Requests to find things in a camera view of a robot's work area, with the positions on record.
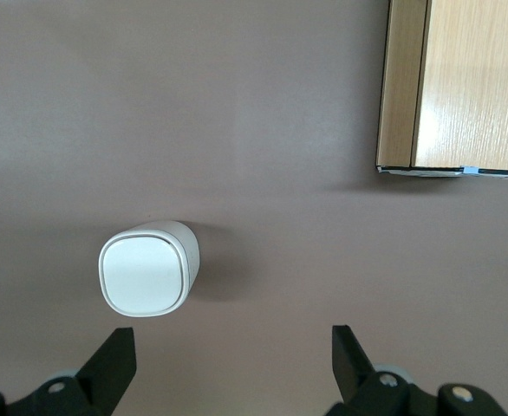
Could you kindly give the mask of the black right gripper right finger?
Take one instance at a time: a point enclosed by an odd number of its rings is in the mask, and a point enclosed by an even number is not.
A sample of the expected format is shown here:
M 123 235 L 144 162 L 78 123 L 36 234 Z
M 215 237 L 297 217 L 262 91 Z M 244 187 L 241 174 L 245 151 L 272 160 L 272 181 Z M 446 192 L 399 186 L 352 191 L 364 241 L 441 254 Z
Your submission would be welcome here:
M 437 415 L 438 400 L 391 371 L 378 371 L 348 325 L 332 328 L 332 369 L 342 401 L 328 415 Z

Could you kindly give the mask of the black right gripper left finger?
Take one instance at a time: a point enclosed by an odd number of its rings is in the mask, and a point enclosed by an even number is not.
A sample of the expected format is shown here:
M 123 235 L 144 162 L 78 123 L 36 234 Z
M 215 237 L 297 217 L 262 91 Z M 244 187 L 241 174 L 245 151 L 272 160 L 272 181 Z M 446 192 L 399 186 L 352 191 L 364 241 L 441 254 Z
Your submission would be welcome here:
M 7 405 L 8 415 L 111 415 L 136 374 L 134 330 L 117 328 L 74 376 Z

